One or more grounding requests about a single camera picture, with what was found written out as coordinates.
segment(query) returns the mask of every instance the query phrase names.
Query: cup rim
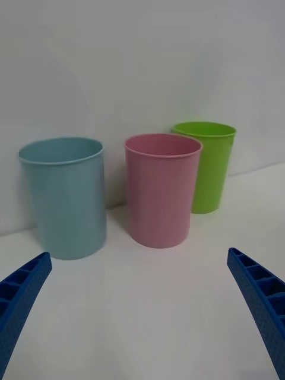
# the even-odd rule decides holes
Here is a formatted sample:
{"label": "cup rim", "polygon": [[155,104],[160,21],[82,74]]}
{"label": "cup rim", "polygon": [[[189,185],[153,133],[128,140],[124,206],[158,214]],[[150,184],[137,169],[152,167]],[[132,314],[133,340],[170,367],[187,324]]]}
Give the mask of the cup rim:
{"label": "cup rim", "polygon": [[[193,133],[193,132],[186,132],[186,131],[181,131],[179,130],[179,127],[182,126],[182,125],[187,125],[187,124],[210,124],[212,126],[214,125],[222,125],[222,126],[225,126],[229,129],[229,132],[228,133],[224,133],[224,134],[213,134],[213,135],[207,135],[207,134],[201,134],[201,133]],[[231,137],[231,136],[235,136],[236,133],[237,133],[237,130],[236,128],[234,128],[233,126],[230,126],[228,124],[223,124],[223,123],[216,123],[216,122],[212,122],[212,121],[188,121],[188,122],[183,122],[183,123],[178,123],[176,124],[173,128],[172,128],[172,131],[175,132],[175,133],[180,133],[180,134],[183,134],[184,136],[189,136],[189,137],[198,137],[198,138],[207,138],[207,137],[210,137],[210,138],[223,138],[223,137]]]}
{"label": "cup rim", "polygon": [[[127,146],[127,143],[133,139],[133,138],[139,138],[141,136],[171,136],[171,137],[179,137],[179,138],[190,138],[192,140],[194,140],[196,143],[199,144],[199,149],[193,151],[193,152],[190,152],[190,153],[184,153],[184,154],[174,154],[174,155],[169,155],[169,154],[166,154],[166,155],[162,155],[162,154],[150,154],[150,153],[144,153],[144,152],[139,152],[137,150],[134,150],[134,149],[131,149]],[[135,154],[139,154],[140,156],[146,156],[146,157],[154,157],[154,158],[157,158],[157,159],[177,159],[177,158],[181,158],[181,157],[189,157],[189,156],[194,156],[196,154],[199,154],[202,149],[203,149],[203,144],[201,141],[197,140],[196,138],[193,138],[191,136],[186,136],[186,135],[179,135],[179,134],[173,134],[173,133],[146,133],[146,134],[140,134],[140,135],[133,135],[129,138],[127,138],[123,144],[123,146],[125,147],[126,150],[130,151],[130,152],[133,152]]]}
{"label": "cup rim", "polygon": [[[94,143],[99,143],[101,145],[101,148],[100,148],[100,150],[97,153],[94,153],[94,154],[86,156],[86,157],[82,157],[81,159],[69,160],[69,161],[56,161],[56,162],[52,162],[52,161],[32,161],[32,160],[25,159],[24,157],[21,156],[21,154],[23,153],[23,151],[25,149],[30,148],[33,145],[42,144],[42,143],[46,143],[48,141],[55,141],[55,140],[58,140],[58,141],[59,140],[62,140],[62,141],[63,140],[86,140],[86,141],[92,141]],[[55,138],[47,138],[47,139],[43,139],[43,140],[37,140],[37,141],[30,142],[29,144],[25,145],[24,147],[22,147],[19,150],[19,152],[18,152],[18,158],[19,158],[19,160],[21,162],[27,163],[27,164],[32,164],[32,165],[59,166],[59,165],[68,165],[68,164],[79,163],[79,162],[90,160],[90,159],[92,159],[92,158],[94,158],[94,157],[99,156],[100,154],[102,154],[103,150],[104,150],[104,146],[103,146],[103,144],[100,141],[92,139],[92,138],[89,138],[89,137],[79,137],[79,136],[55,137]]]}

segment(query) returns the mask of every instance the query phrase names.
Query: cup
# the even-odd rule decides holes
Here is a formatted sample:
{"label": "cup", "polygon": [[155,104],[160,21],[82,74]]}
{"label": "cup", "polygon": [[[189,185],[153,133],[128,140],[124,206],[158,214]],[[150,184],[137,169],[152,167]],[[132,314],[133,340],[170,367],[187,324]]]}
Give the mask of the cup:
{"label": "cup", "polygon": [[169,248],[188,235],[202,144],[174,134],[125,141],[130,235],[152,248]]}
{"label": "cup", "polygon": [[103,146],[96,140],[63,137],[22,148],[43,249],[58,259],[79,259],[106,238]]}
{"label": "cup", "polygon": [[194,137],[203,144],[192,212],[210,213],[220,205],[230,152],[236,130],[232,126],[211,122],[177,124],[172,132]]}

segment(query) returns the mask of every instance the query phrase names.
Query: white background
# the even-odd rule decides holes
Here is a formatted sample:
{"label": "white background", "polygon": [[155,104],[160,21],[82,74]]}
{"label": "white background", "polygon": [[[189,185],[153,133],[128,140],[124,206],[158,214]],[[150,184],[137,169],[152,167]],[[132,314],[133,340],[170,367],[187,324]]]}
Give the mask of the white background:
{"label": "white background", "polygon": [[238,130],[230,173],[285,161],[283,0],[2,0],[0,233],[33,224],[18,149],[85,135],[124,200],[126,137],[180,121]]}

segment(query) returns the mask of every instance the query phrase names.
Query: white table surface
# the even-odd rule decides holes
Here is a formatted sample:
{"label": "white table surface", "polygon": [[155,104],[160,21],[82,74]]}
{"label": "white table surface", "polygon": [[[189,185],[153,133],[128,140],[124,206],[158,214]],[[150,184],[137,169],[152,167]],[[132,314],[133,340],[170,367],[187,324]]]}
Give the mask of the white table surface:
{"label": "white table surface", "polygon": [[[149,249],[108,212],[98,253],[52,260],[4,380],[276,380],[227,268],[231,246],[285,279],[285,164],[228,179],[189,238]],[[0,238],[0,279],[41,253],[36,231]]]}

